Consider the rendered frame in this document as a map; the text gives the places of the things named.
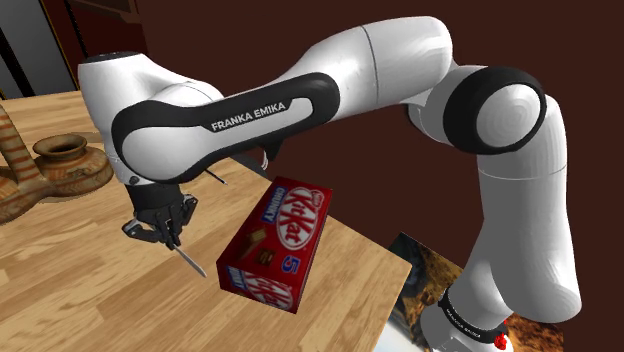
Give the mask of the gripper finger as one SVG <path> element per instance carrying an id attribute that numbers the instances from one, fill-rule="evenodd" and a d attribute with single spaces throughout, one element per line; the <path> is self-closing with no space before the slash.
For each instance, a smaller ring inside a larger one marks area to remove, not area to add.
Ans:
<path id="1" fill-rule="evenodd" d="M 180 235 L 187 226 L 197 207 L 198 200 L 191 194 L 184 194 L 181 202 L 176 202 L 169 207 L 169 217 L 165 221 L 168 235 L 165 245 L 174 250 L 181 245 Z"/>
<path id="2" fill-rule="evenodd" d="M 165 237 L 157 222 L 147 222 L 146 225 L 148 228 L 144 228 L 144 223 L 138 219 L 132 219 L 122 226 L 122 231 L 133 239 L 149 243 L 165 242 Z"/>

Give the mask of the thin silver utensil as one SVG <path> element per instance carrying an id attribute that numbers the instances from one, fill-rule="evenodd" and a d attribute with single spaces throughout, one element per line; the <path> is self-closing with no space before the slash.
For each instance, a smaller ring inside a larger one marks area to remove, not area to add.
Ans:
<path id="1" fill-rule="evenodd" d="M 169 230 L 169 232 L 171 232 L 171 230 L 173 228 L 171 224 L 172 224 L 172 220 L 168 220 L 166 222 L 167 229 Z M 197 264 L 188 254 L 186 254 L 182 249 L 180 249 L 179 246 L 175 243 L 175 241 L 174 241 L 174 237 L 175 236 L 174 235 L 170 235 L 170 237 L 171 237 L 171 240 L 170 240 L 171 246 L 170 247 L 172 248 L 172 250 L 177 252 L 195 271 L 198 272 L 198 274 L 200 276 L 202 276 L 203 278 L 207 278 L 207 274 L 204 271 L 204 269 L 199 264 Z"/>

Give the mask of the brown clay pot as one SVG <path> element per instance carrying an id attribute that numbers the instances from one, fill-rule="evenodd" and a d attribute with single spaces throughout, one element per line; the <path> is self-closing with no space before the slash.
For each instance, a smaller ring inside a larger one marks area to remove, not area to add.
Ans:
<path id="1" fill-rule="evenodd" d="M 39 171 L 51 184 L 49 197 L 82 196 L 103 187 L 114 175 L 105 152 L 88 146 L 77 134 L 41 139 L 33 151 Z"/>

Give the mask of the wooden table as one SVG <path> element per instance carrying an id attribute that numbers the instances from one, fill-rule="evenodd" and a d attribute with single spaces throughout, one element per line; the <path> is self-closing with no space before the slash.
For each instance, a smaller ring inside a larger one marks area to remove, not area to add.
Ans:
<path id="1" fill-rule="evenodd" d="M 233 160 L 198 198 L 177 252 L 132 240 L 125 187 L 35 206 L 0 226 L 0 352 L 372 352 L 408 264 L 326 222 L 297 313 L 220 288 L 216 261 L 267 189 Z"/>

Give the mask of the red chocolate bar box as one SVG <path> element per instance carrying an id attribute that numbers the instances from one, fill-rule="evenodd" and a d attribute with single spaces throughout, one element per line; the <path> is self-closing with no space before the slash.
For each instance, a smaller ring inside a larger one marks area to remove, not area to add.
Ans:
<path id="1" fill-rule="evenodd" d="M 332 193 L 275 178 L 216 261 L 220 288 L 295 314 Z"/>

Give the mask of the patterned robot stand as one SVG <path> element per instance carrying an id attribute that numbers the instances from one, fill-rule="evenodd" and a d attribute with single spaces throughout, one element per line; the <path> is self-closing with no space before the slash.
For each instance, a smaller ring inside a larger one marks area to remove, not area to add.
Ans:
<path id="1" fill-rule="evenodd" d="M 420 325 L 423 310 L 439 300 L 462 269 L 405 233 L 395 238 L 389 251 L 409 262 L 411 270 L 374 352 L 470 352 L 455 339 L 430 348 Z M 516 314 L 495 328 L 493 336 L 496 352 L 564 352 L 564 335 L 556 325 Z"/>

